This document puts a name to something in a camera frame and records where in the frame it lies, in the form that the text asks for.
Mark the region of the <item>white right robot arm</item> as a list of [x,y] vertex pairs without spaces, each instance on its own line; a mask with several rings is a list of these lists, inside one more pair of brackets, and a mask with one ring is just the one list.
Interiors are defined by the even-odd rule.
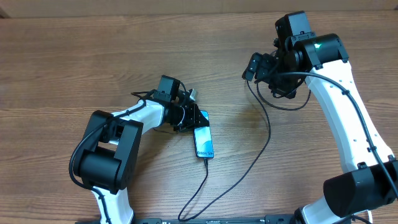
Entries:
[[323,183],[316,202],[267,223],[349,223],[358,213],[397,200],[397,158],[380,137],[354,83],[348,53],[336,34],[316,35],[303,11],[275,22],[275,52],[254,53],[243,79],[264,82],[273,97],[295,97],[308,86],[328,121],[342,174]]

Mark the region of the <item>blue smartphone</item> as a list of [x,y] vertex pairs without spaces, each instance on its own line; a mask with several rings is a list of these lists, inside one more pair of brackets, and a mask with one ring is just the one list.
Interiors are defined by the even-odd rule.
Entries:
[[211,128],[195,128],[193,131],[193,139],[195,144],[195,152],[198,158],[212,159],[214,158],[213,141],[211,138]]

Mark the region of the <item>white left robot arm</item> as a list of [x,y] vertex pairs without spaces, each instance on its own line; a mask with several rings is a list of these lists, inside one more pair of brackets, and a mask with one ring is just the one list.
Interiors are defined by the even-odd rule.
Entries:
[[159,86],[134,92],[137,104],[123,111],[92,113],[68,165],[71,180],[96,198],[98,223],[133,223],[129,185],[141,137],[169,123],[176,133],[193,132],[195,154],[207,164],[214,157],[208,113],[196,104],[198,92],[163,75]]

